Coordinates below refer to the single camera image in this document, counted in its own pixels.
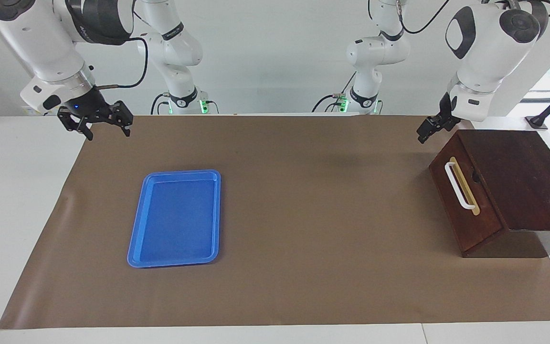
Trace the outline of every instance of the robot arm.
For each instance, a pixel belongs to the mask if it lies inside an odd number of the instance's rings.
[[[40,113],[62,105],[57,115],[65,128],[89,140],[86,124],[96,122],[129,136],[133,115],[121,101],[105,102],[74,43],[126,42],[132,9],[133,0],[0,0],[0,31],[35,75],[22,99]]]
[[[441,99],[439,114],[417,129],[419,142],[442,129],[451,131],[461,119],[483,121],[498,87],[528,55],[548,20],[539,0],[520,2],[519,9],[487,3],[460,9],[445,39],[461,65]]]
[[[203,59],[201,44],[184,28],[174,0],[141,0],[146,22],[158,33],[142,35],[148,43],[150,63],[164,78],[169,106],[175,114],[205,112],[201,100],[207,98],[192,80],[189,66]],[[144,54],[144,45],[138,45]]]
[[[348,111],[370,113],[375,109],[382,76],[379,65],[393,65],[406,60],[410,44],[404,36],[399,14],[404,13],[408,0],[374,0],[369,11],[373,23],[380,29],[377,37],[364,37],[349,44],[347,60],[356,68],[356,80],[345,95]]]

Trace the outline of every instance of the blue plastic tray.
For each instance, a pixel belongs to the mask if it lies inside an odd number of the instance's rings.
[[[144,180],[127,261],[134,268],[205,264],[218,255],[220,174],[156,172]]]

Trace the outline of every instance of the white table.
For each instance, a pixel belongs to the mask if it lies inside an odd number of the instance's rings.
[[[526,129],[493,118],[478,129]],[[550,146],[548,132],[541,133]],[[83,144],[52,117],[0,117],[0,317]],[[0,343],[550,343],[550,322],[0,331]]]

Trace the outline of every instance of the wooden box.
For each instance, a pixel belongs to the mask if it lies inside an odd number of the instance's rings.
[[[430,172],[463,257],[550,255],[550,149],[539,134],[458,130]]]

